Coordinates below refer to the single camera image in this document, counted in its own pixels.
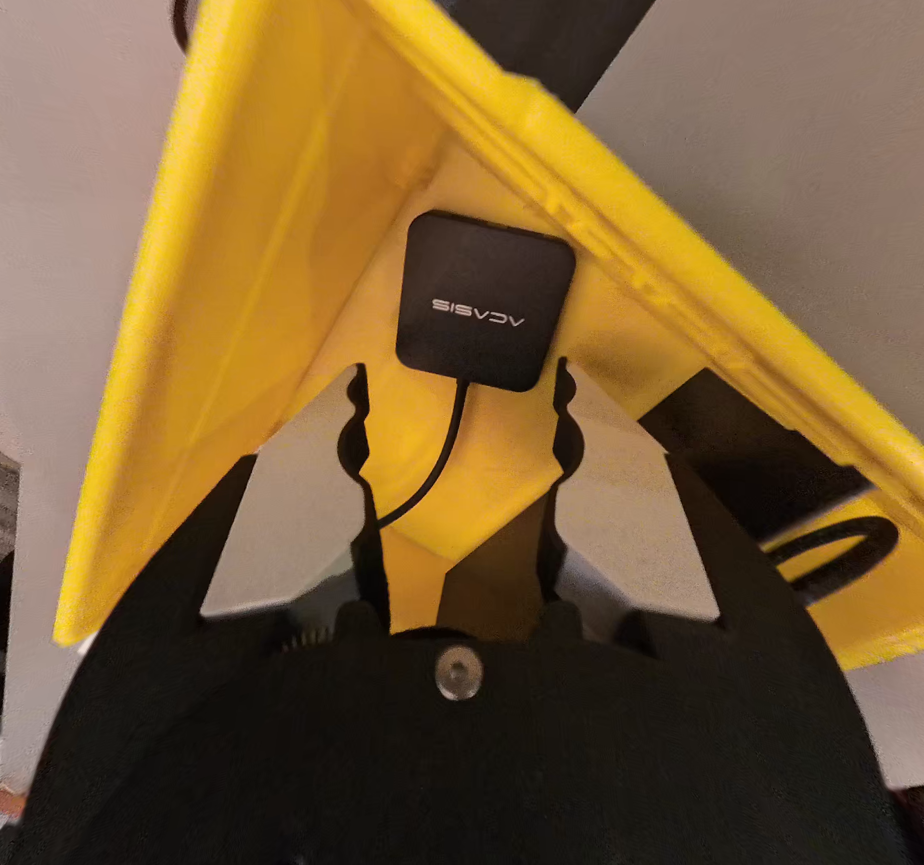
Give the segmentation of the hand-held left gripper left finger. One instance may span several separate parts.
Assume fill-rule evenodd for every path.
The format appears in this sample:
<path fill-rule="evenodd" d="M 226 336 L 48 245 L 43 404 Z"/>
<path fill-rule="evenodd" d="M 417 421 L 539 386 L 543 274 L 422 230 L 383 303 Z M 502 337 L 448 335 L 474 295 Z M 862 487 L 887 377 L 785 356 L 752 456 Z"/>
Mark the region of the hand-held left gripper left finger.
<path fill-rule="evenodd" d="M 391 623 L 372 487 L 366 368 L 351 364 L 256 455 L 202 612 L 207 618 L 290 610 L 332 629 L 340 606 L 365 601 Z"/>

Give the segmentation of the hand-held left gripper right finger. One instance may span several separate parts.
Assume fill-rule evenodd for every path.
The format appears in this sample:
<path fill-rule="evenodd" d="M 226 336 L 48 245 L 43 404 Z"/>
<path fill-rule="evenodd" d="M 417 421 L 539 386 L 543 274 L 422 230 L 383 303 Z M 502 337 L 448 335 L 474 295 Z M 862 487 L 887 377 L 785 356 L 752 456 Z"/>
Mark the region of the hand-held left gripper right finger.
<path fill-rule="evenodd" d="M 552 408 L 561 475 L 539 533 L 543 600 L 574 605 L 584 628 L 618 628 L 635 611 L 717 620 L 664 447 L 566 358 Z"/>

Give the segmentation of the yellow plastic bin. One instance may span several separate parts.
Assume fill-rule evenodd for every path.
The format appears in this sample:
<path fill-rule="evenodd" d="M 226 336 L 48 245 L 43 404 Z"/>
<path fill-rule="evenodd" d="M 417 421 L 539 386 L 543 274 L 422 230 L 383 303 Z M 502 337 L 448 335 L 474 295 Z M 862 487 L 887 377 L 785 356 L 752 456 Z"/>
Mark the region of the yellow plastic bin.
<path fill-rule="evenodd" d="M 95 633 L 238 458 L 348 368 L 398 503 L 452 389 L 398 362 L 431 207 L 565 239 L 553 345 L 635 417 L 709 367 L 872 482 L 903 542 L 813 615 L 844 669 L 922 651 L 922 443 L 535 81 L 433 0 L 204 0 L 77 507 L 53 638 Z"/>

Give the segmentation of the black square USB hub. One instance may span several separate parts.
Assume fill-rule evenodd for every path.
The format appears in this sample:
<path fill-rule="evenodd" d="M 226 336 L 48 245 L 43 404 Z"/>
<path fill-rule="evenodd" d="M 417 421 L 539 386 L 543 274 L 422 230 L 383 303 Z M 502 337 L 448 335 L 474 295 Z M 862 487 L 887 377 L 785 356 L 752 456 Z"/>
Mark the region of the black square USB hub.
<path fill-rule="evenodd" d="M 433 467 L 379 518 L 380 529 L 410 513 L 440 479 L 471 386 L 523 393 L 537 385 L 576 270 L 574 250 L 562 239 L 444 210 L 412 220 L 404 259 L 398 360 L 452 378 L 456 390 Z"/>

